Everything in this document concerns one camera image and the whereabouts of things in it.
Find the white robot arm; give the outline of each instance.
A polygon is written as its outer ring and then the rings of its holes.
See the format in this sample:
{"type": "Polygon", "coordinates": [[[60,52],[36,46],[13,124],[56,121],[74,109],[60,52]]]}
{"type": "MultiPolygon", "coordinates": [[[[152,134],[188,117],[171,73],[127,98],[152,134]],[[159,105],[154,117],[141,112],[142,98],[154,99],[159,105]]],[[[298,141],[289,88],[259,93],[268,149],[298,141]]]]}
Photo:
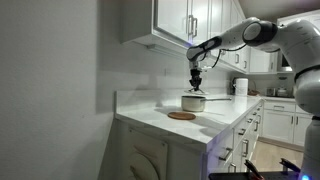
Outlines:
{"type": "Polygon", "coordinates": [[[295,99],[299,107],[315,115],[307,129],[302,177],[320,179],[320,31],[312,23],[297,20],[287,26],[276,26],[257,18],[249,18],[220,36],[187,51],[190,61],[190,83],[200,90],[202,61],[213,49],[225,50],[246,44],[265,52],[281,50],[295,72],[295,99]]]}

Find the round wooden board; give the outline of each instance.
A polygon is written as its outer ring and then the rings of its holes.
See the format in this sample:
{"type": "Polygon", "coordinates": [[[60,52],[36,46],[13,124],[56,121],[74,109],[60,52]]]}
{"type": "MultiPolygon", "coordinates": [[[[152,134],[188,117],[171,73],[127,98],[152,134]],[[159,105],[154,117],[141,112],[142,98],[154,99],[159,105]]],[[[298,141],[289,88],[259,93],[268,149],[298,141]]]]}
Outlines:
{"type": "Polygon", "coordinates": [[[196,115],[187,112],[170,112],[168,116],[178,120],[194,120],[196,118],[196,115]]]}

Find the cooking pot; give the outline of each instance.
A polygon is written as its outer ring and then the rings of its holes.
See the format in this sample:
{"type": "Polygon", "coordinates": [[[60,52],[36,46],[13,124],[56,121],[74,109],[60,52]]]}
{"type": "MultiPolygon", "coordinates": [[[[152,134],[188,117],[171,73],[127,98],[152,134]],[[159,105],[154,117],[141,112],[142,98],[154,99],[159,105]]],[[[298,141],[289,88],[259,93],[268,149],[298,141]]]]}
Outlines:
{"type": "Polygon", "coordinates": [[[184,111],[202,112],[206,101],[231,101],[231,98],[206,99],[203,96],[182,96],[181,107],[184,111]]]}

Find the cable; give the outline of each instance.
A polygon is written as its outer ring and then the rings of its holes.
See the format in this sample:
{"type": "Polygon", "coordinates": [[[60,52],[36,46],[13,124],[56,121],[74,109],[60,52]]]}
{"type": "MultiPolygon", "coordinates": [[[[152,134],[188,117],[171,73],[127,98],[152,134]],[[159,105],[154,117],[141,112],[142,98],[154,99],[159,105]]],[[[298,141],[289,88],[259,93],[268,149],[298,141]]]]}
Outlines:
{"type": "Polygon", "coordinates": [[[220,50],[219,50],[218,57],[217,57],[217,60],[216,60],[216,62],[214,63],[214,65],[213,65],[211,68],[214,68],[214,67],[217,65],[217,63],[218,63],[218,61],[219,61],[219,59],[220,59],[220,55],[221,55],[221,52],[222,52],[222,51],[239,51],[240,49],[242,49],[242,48],[244,48],[244,47],[246,47],[246,46],[247,46],[247,45],[244,44],[243,46],[239,47],[238,49],[220,49],[220,50]]]}
{"type": "Polygon", "coordinates": [[[211,68],[214,68],[214,67],[217,65],[217,63],[218,63],[218,61],[219,61],[219,59],[220,59],[221,52],[222,52],[222,50],[220,49],[220,50],[219,50],[218,57],[217,57],[217,60],[216,60],[216,62],[214,63],[214,65],[213,65],[211,68]]]}
{"type": "Polygon", "coordinates": [[[239,51],[240,49],[242,49],[242,48],[244,48],[244,47],[246,47],[246,46],[247,46],[247,45],[244,44],[243,46],[239,47],[238,49],[222,49],[222,50],[224,50],[224,51],[239,51]]]}

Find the floor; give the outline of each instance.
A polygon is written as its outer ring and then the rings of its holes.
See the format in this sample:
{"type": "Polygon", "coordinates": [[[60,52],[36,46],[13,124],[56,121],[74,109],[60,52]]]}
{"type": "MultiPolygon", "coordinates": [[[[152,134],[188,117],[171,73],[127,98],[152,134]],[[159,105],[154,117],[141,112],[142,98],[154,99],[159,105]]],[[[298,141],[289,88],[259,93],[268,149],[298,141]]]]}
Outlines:
{"type": "Polygon", "coordinates": [[[258,171],[281,171],[280,158],[285,158],[301,168],[303,153],[258,141],[252,163],[258,171]]]}

